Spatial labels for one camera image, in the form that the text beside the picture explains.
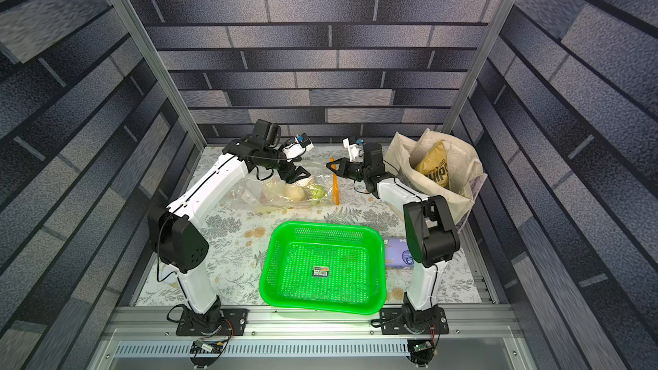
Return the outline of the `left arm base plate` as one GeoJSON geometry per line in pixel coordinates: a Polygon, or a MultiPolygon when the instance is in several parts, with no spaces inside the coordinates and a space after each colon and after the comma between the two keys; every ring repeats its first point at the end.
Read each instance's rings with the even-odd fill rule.
{"type": "Polygon", "coordinates": [[[245,308],[224,308],[209,319],[185,308],[179,319],[167,318],[176,324],[178,337],[236,337],[244,334],[248,313],[245,308]]]}

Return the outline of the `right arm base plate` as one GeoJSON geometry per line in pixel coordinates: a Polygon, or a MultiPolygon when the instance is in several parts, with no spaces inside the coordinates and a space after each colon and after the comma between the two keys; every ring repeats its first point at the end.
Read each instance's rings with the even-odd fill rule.
{"type": "Polygon", "coordinates": [[[447,335],[450,332],[443,308],[434,306],[423,311],[406,308],[382,308],[375,321],[383,335],[447,335]]]}

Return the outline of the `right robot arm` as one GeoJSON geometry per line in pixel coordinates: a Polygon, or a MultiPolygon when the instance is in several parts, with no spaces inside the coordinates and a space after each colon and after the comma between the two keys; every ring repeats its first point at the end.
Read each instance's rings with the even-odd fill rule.
{"type": "Polygon", "coordinates": [[[435,300],[440,275],[460,249],[460,239],[447,200],[404,185],[387,171],[381,146],[353,137],[343,140],[346,158],[327,163],[336,176],[363,183],[365,192],[387,202],[404,217],[408,250],[414,260],[410,287],[404,293],[402,316],[409,328],[440,320],[435,300]]]}

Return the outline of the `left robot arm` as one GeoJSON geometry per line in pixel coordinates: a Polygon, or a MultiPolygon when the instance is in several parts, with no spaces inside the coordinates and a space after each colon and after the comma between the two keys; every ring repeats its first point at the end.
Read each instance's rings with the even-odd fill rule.
{"type": "Polygon", "coordinates": [[[269,170],[292,184],[310,177],[297,166],[313,143],[305,133],[279,144],[280,127],[259,119],[251,134],[232,140],[209,171],[167,207],[148,216],[149,238],[158,261],[168,265],[185,297],[185,313],[201,325],[223,322],[221,301],[212,289],[205,258],[209,243],[200,228],[208,212],[253,170],[269,170]]]}

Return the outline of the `clear zip-top bag orange seal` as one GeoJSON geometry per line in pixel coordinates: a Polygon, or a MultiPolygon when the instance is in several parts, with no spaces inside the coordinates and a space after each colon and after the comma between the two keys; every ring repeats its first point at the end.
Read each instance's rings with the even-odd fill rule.
{"type": "Polygon", "coordinates": [[[310,176],[295,183],[284,182],[276,171],[256,167],[231,189],[222,203],[249,212],[334,205],[332,172],[317,160],[303,160],[301,165],[310,176]]]}

